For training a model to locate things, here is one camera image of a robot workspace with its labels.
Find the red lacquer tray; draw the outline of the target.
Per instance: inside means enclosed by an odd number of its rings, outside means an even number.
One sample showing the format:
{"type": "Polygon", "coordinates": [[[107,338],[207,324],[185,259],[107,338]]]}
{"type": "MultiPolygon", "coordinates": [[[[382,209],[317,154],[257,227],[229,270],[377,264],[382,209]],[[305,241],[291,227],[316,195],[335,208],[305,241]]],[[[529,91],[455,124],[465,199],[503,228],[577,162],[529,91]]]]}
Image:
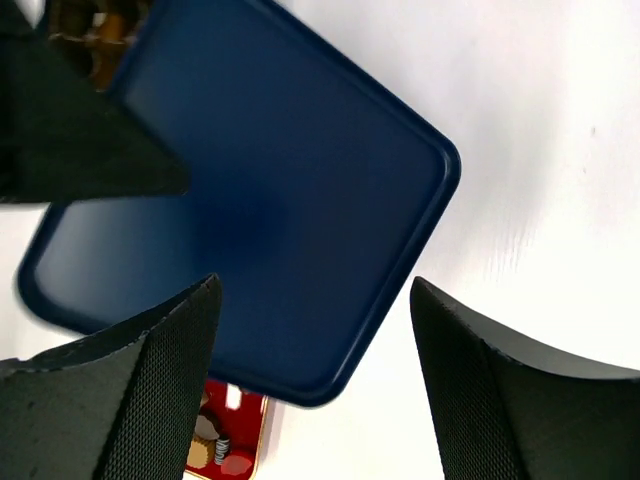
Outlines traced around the red lacquer tray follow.
{"type": "MultiPolygon", "coordinates": [[[[266,396],[212,379],[206,382],[200,401],[199,413],[212,412],[220,421],[220,436],[228,435],[231,438],[227,456],[241,453],[254,460],[253,472],[247,479],[254,478],[257,471],[267,405],[266,396]]],[[[240,479],[222,475],[221,465],[216,465],[214,459],[207,467],[199,470],[191,469],[186,464],[186,472],[199,479],[240,479]]]]}

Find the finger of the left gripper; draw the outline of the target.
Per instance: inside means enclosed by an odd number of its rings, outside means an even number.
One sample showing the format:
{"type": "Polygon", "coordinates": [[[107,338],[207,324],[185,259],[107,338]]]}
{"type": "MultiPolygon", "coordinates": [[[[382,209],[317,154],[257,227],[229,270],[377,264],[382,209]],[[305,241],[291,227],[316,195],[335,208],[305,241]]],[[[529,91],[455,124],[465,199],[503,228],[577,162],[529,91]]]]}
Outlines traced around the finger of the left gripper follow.
{"type": "Polygon", "coordinates": [[[188,169],[1,4],[1,201],[185,193],[188,169]]]}

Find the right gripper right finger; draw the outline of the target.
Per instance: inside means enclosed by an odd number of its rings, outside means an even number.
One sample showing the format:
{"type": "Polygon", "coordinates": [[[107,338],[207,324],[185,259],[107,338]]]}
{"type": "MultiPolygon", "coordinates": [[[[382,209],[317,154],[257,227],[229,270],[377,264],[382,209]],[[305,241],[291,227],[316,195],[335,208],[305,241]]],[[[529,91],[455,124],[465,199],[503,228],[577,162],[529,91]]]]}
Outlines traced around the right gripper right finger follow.
{"type": "Polygon", "coordinates": [[[448,479],[635,479],[639,374],[574,355],[423,278],[410,311],[448,479]]]}

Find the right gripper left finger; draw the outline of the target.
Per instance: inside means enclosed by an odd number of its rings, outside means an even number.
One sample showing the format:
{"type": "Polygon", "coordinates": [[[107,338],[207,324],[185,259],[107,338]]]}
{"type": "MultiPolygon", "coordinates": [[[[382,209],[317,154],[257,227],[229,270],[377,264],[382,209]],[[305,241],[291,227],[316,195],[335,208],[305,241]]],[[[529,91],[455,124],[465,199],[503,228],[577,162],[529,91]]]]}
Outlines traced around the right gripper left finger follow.
{"type": "Polygon", "coordinates": [[[1,364],[5,479],[179,479],[211,362],[208,276],[98,333],[1,364]]]}

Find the dark blue box lid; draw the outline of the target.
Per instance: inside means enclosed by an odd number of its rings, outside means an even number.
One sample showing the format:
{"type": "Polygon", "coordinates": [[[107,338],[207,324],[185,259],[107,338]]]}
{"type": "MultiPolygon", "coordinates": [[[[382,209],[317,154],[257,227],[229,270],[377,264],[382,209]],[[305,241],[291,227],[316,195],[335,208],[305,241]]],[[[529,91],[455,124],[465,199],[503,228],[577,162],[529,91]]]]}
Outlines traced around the dark blue box lid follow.
{"type": "Polygon", "coordinates": [[[189,192],[51,207],[25,305],[91,334],[216,273],[210,375],[333,400],[455,192],[455,146],[272,1],[157,2],[109,95],[190,167],[189,192]]]}

